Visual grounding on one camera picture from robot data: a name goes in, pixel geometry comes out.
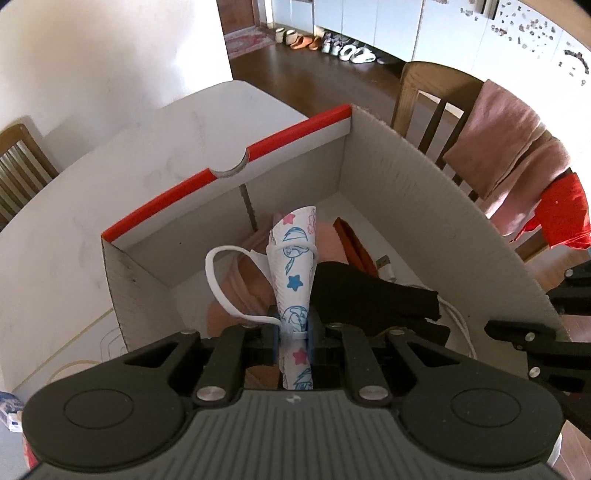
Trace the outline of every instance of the pink cloth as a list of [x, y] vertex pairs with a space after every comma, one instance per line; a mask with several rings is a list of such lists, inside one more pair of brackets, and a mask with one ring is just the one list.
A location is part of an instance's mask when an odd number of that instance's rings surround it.
[[[253, 249], [265, 253], [271, 228], [262, 228], [242, 245], [247, 250]], [[348, 263], [340, 238], [332, 225], [318, 223], [316, 226], [316, 248], [319, 262]], [[273, 287], [258, 267], [246, 255], [237, 255], [220, 288], [228, 300], [242, 313], [266, 315], [268, 308], [275, 303]], [[221, 335], [230, 325], [245, 323], [232, 317], [214, 300], [207, 311], [207, 332], [210, 336]]]
[[540, 117], [528, 105], [487, 80], [443, 160], [486, 199], [544, 130]]
[[570, 165], [557, 138], [521, 159], [544, 131], [537, 113], [487, 80], [457, 142], [443, 156], [483, 200], [480, 209], [501, 235], [518, 230], [544, 189]]
[[528, 155], [480, 208], [501, 235], [510, 235], [529, 217], [542, 192], [569, 165], [564, 145], [552, 138]]

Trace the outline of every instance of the white cabinet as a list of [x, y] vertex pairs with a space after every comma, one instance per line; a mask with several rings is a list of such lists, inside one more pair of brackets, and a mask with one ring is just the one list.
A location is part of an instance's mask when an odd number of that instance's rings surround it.
[[291, 0], [291, 23], [298, 30], [312, 33], [314, 22], [312, 21], [312, 3], [300, 0]]
[[334, 32], [343, 32], [343, 0], [314, 0], [314, 23]]
[[374, 47], [412, 60], [422, 6], [423, 0], [378, 0]]
[[312, 3], [300, 0], [272, 0], [273, 21], [312, 33]]
[[291, 25], [291, 0], [271, 0], [273, 21]]
[[343, 0], [343, 35], [374, 44], [378, 0]]
[[432, 61], [469, 72], [495, 0], [472, 1], [424, 0], [413, 60]]

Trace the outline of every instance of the rug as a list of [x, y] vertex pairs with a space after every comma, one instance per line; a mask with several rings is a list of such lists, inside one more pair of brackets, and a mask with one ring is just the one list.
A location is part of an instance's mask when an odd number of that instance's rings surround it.
[[243, 28], [224, 35], [228, 58], [232, 60], [245, 53], [273, 45], [275, 40], [272, 35], [272, 32], [266, 33], [258, 27]]

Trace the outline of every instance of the blue star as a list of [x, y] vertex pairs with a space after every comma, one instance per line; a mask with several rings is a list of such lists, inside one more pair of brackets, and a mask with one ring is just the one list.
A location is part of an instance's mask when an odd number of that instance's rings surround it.
[[296, 275], [295, 277], [289, 277], [289, 282], [287, 283], [287, 288], [293, 288], [294, 291], [297, 291], [298, 288], [302, 287], [304, 284], [300, 280], [300, 276]]

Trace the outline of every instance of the metal screw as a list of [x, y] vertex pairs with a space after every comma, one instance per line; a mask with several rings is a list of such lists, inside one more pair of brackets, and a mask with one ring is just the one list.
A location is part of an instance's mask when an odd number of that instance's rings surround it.
[[383, 400], [388, 396], [388, 390], [378, 385], [367, 385], [359, 389], [359, 396], [364, 400]]
[[217, 401], [226, 396], [222, 387], [202, 387], [197, 390], [197, 398], [203, 401]]

